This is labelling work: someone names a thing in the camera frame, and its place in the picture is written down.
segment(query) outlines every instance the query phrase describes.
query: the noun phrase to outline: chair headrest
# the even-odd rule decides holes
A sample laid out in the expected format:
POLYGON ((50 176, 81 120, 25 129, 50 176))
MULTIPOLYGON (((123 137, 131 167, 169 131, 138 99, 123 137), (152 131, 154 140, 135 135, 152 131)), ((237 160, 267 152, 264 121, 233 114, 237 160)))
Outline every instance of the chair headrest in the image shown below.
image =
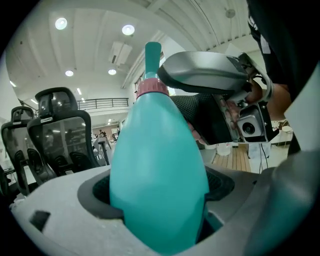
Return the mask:
POLYGON ((65 87, 55 87, 38 92, 35 99, 39 102, 39 117, 49 118, 59 112, 78 110, 73 93, 65 87))
POLYGON ((23 120, 34 119, 35 115, 33 110, 27 106, 17 106, 11 110, 11 122, 21 122, 23 120))

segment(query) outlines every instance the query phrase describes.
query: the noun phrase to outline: squeeze bottle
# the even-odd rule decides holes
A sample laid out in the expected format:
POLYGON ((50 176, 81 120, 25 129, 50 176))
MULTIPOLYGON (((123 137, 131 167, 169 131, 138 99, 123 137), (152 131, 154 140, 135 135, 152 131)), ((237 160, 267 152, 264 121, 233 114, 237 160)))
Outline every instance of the squeeze bottle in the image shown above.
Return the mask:
POLYGON ((173 255, 196 243, 209 185, 188 124, 156 75, 160 55, 158 42, 145 45, 145 79, 116 143, 110 203, 138 239, 173 255))

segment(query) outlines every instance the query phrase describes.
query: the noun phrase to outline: ceiling light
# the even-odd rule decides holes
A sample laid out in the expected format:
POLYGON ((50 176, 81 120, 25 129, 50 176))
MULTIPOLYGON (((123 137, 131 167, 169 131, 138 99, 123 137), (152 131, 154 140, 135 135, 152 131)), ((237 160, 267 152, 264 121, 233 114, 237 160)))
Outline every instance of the ceiling light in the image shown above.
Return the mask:
POLYGON ((112 68, 112 69, 109 69, 108 73, 109 73, 109 75, 113 76, 117 73, 117 71, 112 68))
POLYGON ((72 77, 72 76, 74 75, 74 72, 71 71, 71 70, 67 70, 67 71, 65 72, 65 75, 66 75, 67 77, 72 77))
POLYGON ((12 81, 10 81, 10 84, 11 84, 13 87, 17 87, 12 81))
POLYGON ((63 30, 67 26, 67 20, 65 18, 58 18, 55 21, 55 27, 57 30, 63 30))
POLYGON ((124 33, 126 36, 130 36, 135 32, 135 27, 132 25, 125 25, 122 28, 122 33, 124 33))

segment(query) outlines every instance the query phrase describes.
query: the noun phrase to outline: wooden floor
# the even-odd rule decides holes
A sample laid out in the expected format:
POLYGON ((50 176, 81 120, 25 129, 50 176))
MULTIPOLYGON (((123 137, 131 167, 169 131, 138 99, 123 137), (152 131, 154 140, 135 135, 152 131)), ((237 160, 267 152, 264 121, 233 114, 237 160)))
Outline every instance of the wooden floor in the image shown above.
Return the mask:
POLYGON ((251 172, 247 150, 241 144, 237 148, 232 148, 231 153, 227 156, 217 153, 212 163, 228 169, 251 172))

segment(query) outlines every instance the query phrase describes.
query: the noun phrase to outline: camera lens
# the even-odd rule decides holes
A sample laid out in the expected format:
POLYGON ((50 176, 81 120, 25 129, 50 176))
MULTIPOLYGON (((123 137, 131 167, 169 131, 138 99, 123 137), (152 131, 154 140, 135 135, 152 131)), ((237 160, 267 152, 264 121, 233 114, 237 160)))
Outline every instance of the camera lens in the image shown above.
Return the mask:
POLYGON ((242 126, 242 130, 248 134, 248 135, 252 135, 255 133, 255 127, 252 123, 249 123, 249 122, 245 122, 242 126))

